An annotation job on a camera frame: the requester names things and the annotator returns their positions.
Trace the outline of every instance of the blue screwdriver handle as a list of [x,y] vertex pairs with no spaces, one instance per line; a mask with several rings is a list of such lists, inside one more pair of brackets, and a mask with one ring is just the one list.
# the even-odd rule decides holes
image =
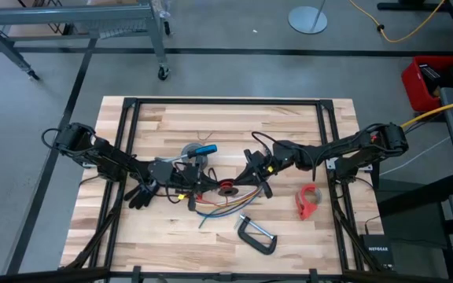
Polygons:
[[187,155],[188,158],[192,158],[195,156],[206,156],[211,153],[215,153],[218,151],[218,148],[216,145],[207,145],[207,146],[202,146],[201,148],[195,149],[195,150],[190,150]]

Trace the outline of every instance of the red object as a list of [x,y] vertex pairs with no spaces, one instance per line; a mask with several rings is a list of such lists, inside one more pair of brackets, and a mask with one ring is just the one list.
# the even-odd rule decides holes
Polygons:
[[439,57],[439,56],[417,56],[408,66],[401,79],[407,90],[408,99],[412,105],[413,110],[419,112],[428,112],[439,108],[441,106],[440,98],[434,97],[429,94],[422,77],[421,69],[418,67],[420,64],[427,64],[435,71],[444,75],[446,70],[453,66],[453,57]]
[[302,190],[299,193],[295,194],[296,207],[298,208],[298,215],[300,216],[301,220],[305,220],[311,217],[311,214],[314,213],[316,209],[318,209],[317,204],[313,204],[305,198],[305,192],[308,191],[315,193],[316,190],[317,188],[314,184],[309,184],[303,186]]

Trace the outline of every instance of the blue wire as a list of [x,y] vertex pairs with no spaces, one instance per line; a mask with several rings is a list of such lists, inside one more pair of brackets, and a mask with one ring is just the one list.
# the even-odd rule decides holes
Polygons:
[[256,197],[258,197],[258,195],[261,193],[261,190],[258,191],[258,193],[256,193],[254,195],[254,197],[252,197],[250,200],[246,201],[242,206],[238,207],[237,209],[234,209],[233,211],[229,211],[225,214],[221,214],[221,215],[213,215],[214,212],[211,212],[209,214],[205,214],[205,213],[202,213],[202,212],[199,212],[197,211],[197,214],[200,215],[200,216],[204,216],[204,221],[208,218],[220,218],[220,217],[224,217],[224,216],[228,216],[228,215],[231,215],[239,210],[241,210],[242,208],[245,208],[248,204],[251,204],[251,202],[256,199]]

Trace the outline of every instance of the red box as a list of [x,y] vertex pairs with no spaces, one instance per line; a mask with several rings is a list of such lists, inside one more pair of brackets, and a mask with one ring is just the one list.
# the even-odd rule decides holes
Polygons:
[[440,74],[444,74],[449,67],[453,66],[453,57],[414,57],[412,64],[401,75],[413,110],[428,112],[440,107],[441,104],[438,97],[429,94],[428,88],[425,86],[424,79],[422,78],[421,69],[418,67],[420,64],[427,64]]

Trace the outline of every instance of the screwdriver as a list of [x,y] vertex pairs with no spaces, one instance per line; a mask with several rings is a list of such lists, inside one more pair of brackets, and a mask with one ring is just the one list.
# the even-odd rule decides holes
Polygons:
[[202,146],[198,149],[190,150],[189,152],[187,152],[186,154],[183,154],[181,156],[169,158],[169,159],[162,160],[162,161],[172,162],[172,161],[180,160],[185,157],[194,158],[197,156],[206,156],[208,154],[215,153],[217,151],[218,151],[218,148],[216,147],[216,145],[206,145],[206,146]]

